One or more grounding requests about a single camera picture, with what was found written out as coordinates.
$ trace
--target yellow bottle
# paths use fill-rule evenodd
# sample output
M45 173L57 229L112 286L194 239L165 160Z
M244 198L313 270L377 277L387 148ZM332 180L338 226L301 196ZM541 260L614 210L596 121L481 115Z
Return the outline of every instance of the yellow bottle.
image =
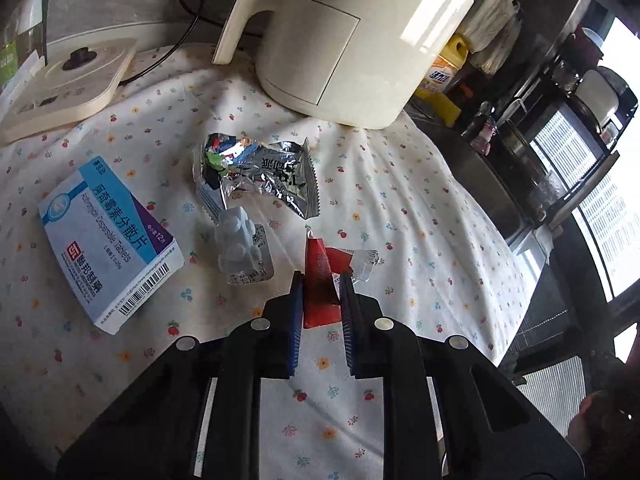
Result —
M416 97L433 107L449 128L459 117L460 108L453 104L443 92L465 64L468 54L469 49L465 41L457 34L453 35L414 92Z

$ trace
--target electric kettle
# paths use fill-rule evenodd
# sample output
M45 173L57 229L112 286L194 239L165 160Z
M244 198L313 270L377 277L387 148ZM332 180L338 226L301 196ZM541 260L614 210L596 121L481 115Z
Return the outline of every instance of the electric kettle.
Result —
M389 126L473 0L236 0L214 64L228 64L247 20L273 11L255 59L262 88L306 115Z

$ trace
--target red packet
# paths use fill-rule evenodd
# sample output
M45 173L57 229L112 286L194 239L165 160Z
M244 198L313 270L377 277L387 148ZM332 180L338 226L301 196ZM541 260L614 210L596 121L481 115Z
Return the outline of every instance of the red packet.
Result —
M322 238L306 238L304 328L339 322L340 301Z
M353 254L346 253L340 249L334 249L333 247L326 248L326 256L329 258L329 266L331 272L334 274L342 274L348 272L353 274L351 269L351 260L353 260Z

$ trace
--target power cord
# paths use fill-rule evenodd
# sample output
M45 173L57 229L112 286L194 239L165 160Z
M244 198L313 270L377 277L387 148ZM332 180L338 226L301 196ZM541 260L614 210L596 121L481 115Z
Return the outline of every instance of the power cord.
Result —
M200 2L198 3L198 10L197 10L197 12L194 13L193 19L191 20L191 24L189 25L189 27L187 28L185 33L182 35L180 40L178 40L178 42L174 46L172 46L171 49L169 49L169 51L166 54L164 54L164 56L162 56L160 59L158 59L158 61L156 61L152 65L146 67L142 72L138 72L136 75L133 75L133 76L129 77L128 79L123 79L122 81L120 81L118 86L127 85L127 84L135 81L136 79L141 78L143 75L151 72L155 67L160 65L169 56L171 56L171 54L173 54L178 49L178 47L180 47L181 44L184 43L184 40L186 40L187 36L191 33L191 31L193 30L193 27L195 27L196 22L198 21L198 19L200 17L200 13L202 12L203 5L204 5L204 0L200 0Z
M191 16L195 16L195 12L193 11L193 9L191 9L191 7L188 6L187 2L185 2L184 0L178 0L178 2L180 3L180 6L186 11L188 12ZM216 27L224 27L225 24L221 23L221 22L217 22L215 20L210 20L209 18L205 18L204 16L200 16L200 20L205 22L205 23L210 23L211 25L215 25ZM256 32L243 32L242 33L244 36L251 36L252 38L261 38L262 35L261 34L257 34Z

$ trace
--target tablecloth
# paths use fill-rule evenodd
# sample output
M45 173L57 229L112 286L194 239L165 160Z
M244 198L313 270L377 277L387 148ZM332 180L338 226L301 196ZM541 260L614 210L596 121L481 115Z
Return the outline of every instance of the tablecloth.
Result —
M165 51L138 54L129 73ZM307 228L327 246L379 251L356 291L421 336L461 333L498 363L526 312L504 240L404 112L379 131L308 118L265 95L242 53L229 66L212 66L211 57L210 45L184 46L73 129L0 150L0 401L51 468L177 336L222 337L287 292L304 266ZM318 218L305 221L269 196L230 200L266 228L275 268L268 282L227 285L217 269L191 176L191 149L211 132L309 138ZM176 237L186 260L115 336L79 306L36 208L95 155ZM262 405L262 478L382 477L382 382L349 377L340 324L303 331L295 377L266 381Z

